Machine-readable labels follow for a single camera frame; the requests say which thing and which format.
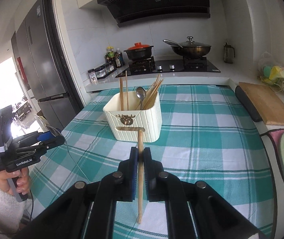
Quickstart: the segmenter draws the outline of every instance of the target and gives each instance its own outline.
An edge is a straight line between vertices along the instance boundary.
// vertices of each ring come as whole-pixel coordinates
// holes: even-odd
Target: orange pot lid
[[[146,44],[142,44],[141,42],[138,42],[138,43],[134,43],[134,47],[130,47],[128,48],[128,50],[145,48],[145,47],[150,47],[150,45],[146,45]]]

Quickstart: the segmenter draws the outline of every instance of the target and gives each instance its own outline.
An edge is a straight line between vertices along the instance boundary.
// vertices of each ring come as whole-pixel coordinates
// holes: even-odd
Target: plaid tablecloth
[[[71,155],[90,182],[116,171],[137,145],[115,140],[102,111],[118,92],[101,91],[63,131]],[[151,148],[153,159],[183,181],[206,181],[269,235],[274,208],[271,172],[258,131],[234,92],[228,87],[164,85],[159,94],[161,135],[145,145]],[[31,178],[34,216],[76,181],[86,181],[66,145],[47,152]],[[117,203],[113,238],[167,237],[163,202],[150,203],[144,195],[140,225],[137,213],[137,200]]]

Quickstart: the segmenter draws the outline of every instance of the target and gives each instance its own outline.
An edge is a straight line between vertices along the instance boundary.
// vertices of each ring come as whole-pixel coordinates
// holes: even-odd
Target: refrigerator door
[[[26,32],[32,59],[46,97],[66,93],[64,82],[50,50],[43,10],[43,0],[37,0],[25,18]]]
[[[50,101],[55,114],[65,128],[76,116],[69,97]]]
[[[28,83],[31,87],[31,90],[35,96],[35,98],[46,98],[47,95],[44,92],[42,84],[40,82],[38,73],[34,66],[32,56],[30,53],[30,48],[28,44],[27,32],[25,27],[25,20],[23,20],[22,24],[20,25],[17,33],[16,33],[17,45],[18,50],[21,58],[22,67],[26,74]]]
[[[42,110],[42,113],[44,115],[44,117],[47,119],[47,121],[49,122],[49,124],[55,128],[58,128],[60,130],[63,130],[63,126],[59,120],[59,118],[57,117],[57,115],[55,114],[50,101],[45,101],[45,102],[39,102],[39,106]]]

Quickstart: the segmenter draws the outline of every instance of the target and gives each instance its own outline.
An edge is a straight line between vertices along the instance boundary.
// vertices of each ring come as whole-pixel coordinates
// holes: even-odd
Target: cutting board
[[[284,126],[284,103],[266,85],[240,82],[239,86],[251,100],[266,125]]]

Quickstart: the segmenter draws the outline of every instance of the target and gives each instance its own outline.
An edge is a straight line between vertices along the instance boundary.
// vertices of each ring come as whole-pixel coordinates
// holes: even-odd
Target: gas stove
[[[163,72],[221,72],[206,57],[154,61],[154,58],[130,62],[129,67],[116,77]]]

